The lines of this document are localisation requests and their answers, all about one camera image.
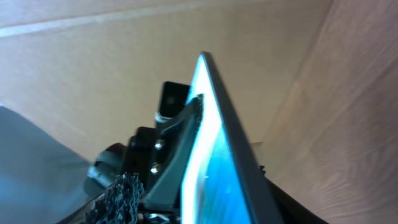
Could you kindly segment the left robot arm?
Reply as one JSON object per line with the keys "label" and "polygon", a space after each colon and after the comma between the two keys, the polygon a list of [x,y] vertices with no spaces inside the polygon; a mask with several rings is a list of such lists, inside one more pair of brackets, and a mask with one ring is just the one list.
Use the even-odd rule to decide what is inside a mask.
{"label": "left robot arm", "polygon": [[204,96],[165,82],[157,124],[90,162],[1,108],[2,223],[178,223]]}

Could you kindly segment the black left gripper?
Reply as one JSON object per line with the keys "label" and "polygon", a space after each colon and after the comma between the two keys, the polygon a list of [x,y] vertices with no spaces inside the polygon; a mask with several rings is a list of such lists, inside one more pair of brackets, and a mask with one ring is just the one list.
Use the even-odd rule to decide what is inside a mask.
{"label": "black left gripper", "polygon": [[203,117],[202,94],[185,106],[189,89],[186,84],[163,83],[155,127],[141,126],[127,145],[118,142],[101,152],[88,169],[88,193],[102,192],[126,172],[138,173],[143,184],[149,175],[144,207],[163,212],[175,210]]}

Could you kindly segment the blue Galaxy smartphone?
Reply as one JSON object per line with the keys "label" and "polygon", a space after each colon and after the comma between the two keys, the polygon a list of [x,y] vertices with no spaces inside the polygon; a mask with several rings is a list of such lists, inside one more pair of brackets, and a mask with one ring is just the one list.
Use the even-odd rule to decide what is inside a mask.
{"label": "blue Galaxy smartphone", "polygon": [[182,180],[182,223],[283,223],[215,60],[198,57],[188,99],[203,117]]}

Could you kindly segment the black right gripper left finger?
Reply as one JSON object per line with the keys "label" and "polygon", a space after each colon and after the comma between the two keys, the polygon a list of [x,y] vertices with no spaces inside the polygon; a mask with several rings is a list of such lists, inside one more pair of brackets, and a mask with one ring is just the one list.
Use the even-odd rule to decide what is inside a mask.
{"label": "black right gripper left finger", "polygon": [[137,224],[144,193],[139,174],[120,175],[99,196],[73,212],[59,224]]}

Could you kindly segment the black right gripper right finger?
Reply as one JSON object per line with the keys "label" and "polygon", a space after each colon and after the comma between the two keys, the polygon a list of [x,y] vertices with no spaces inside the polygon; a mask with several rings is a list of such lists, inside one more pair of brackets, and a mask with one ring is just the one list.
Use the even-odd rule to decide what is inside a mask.
{"label": "black right gripper right finger", "polygon": [[309,209],[305,208],[301,203],[284,192],[276,184],[266,177],[264,166],[260,165],[259,170],[267,180],[273,199],[279,209],[284,223],[288,224],[328,224]]}

